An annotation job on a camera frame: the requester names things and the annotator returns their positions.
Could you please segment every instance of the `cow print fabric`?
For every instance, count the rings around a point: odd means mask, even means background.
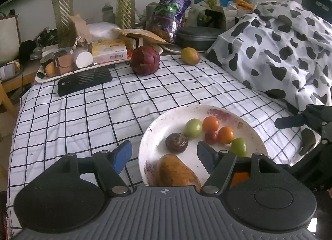
[[[307,104],[332,105],[331,29],[295,1],[265,2],[219,35],[208,53],[245,86],[296,113]],[[302,131],[303,154],[320,138]]]

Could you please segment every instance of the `white wall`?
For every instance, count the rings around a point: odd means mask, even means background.
[[[142,13],[150,2],[159,0],[136,0],[136,9]],[[115,0],[74,0],[74,12],[83,19],[95,18],[98,22],[102,17],[102,7],[110,2],[115,8]],[[19,15],[19,30],[22,41],[33,39],[43,28],[55,28],[53,7],[51,0],[15,0],[0,8],[1,12],[8,13],[15,9]]]

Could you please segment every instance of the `ridged gray panel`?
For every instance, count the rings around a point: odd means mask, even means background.
[[[194,187],[139,186],[134,194],[112,199],[83,228],[63,234],[24,229],[15,240],[314,240],[306,229],[285,234],[255,231],[234,220],[220,200]]]

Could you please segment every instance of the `checkered tablecloth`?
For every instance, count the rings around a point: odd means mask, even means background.
[[[131,188],[141,184],[140,140],[154,119],[178,106],[212,105],[242,117],[276,163],[289,163],[299,150],[299,128],[275,128],[276,118],[289,116],[275,102],[205,58],[196,66],[185,65],[178,55],[161,59],[159,70],[149,76],[137,76],[122,63],[110,68],[109,83],[59,97],[55,81],[36,84],[23,96],[9,157],[7,206],[13,234],[21,229],[13,208],[16,194],[67,153],[90,157],[130,140],[132,158],[121,177]],[[95,182],[93,175],[81,177]]]

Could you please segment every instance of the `brown mango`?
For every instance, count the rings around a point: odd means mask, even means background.
[[[176,155],[166,154],[158,161],[157,186],[194,185],[200,191],[200,180]]]

